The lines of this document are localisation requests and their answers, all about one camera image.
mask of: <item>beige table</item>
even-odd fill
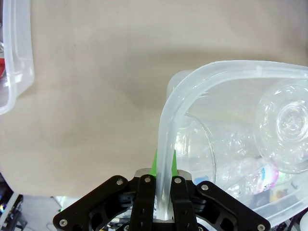
[[[149,167],[170,78],[216,60],[307,64],[305,0],[34,0],[36,79],[0,117],[21,194],[81,196]]]

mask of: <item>bolt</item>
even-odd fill
[[[60,220],[59,224],[60,224],[61,227],[64,227],[64,226],[67,225],[67,220],[62,219],[62,220]]]
[[[259,225],[258,225],[258,230],[259,230],[259,231],[264,231],[264,230],[265,230],[265,226],[262,225],[262,224],[259,224]]]
[[[180,184],[182,182],[182,180],[180,178],[175,178],[174,182],[176,182],[177,184]]]
[[[124,182],[123,182],[122,179],[119,179],[119,180],[116,182],[117,185],[121,185],[121,184],[123,184],[123,183],[124,183]]]
[[[204,184],[204,185],[201,186],[201,189],[204,190],[204,191],[208,190],[208,186],[206,184]]]

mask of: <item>plastic bin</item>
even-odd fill
[[[0,115],[34,81],[30,0],[4,0],[2,34],[6,74],[0,79]]]
[[[157,156],[157,217],[167,219],[172,154],[275,226],[308,206],[308,68],[221,61],[168,85]]]

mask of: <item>clear plastic container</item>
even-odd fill
[[[158,218],[166,219],[171,163],[209,180],[274,226],[308,206],[308,68],[215,62],[168,86],[157,156]]]
[[[0,115],[34,81],[30,0],[4,0],[1,29],[6,74],[0,79]]]

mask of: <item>screw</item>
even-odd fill
[[[259,230],[259,231],[264,231],[264,230],[265,230],[265,226],[262,225],[262,224],[259,224],[259,225],[258,225],[258,230]]]
[[[121,184],[123,184],[123,183],[124,183],[124,182],[123,182],[122,179],[119,179],[119,180],[116,182],[117,185],[121,185]]]
[[[67,225],[67,220],[62,219],[62,220],[60,220],[59,224],[60,224],[61,227],[64,227],[64,226]]]
[[[175,178],[174,182],[176,182],[177,184],[180,184],[182,182],[182,180],[180,178]]]
[[[204,190],[204,191],[208,190],[208,186],[206,184],[204,184],[204,185],[201,186],[201,189]]]

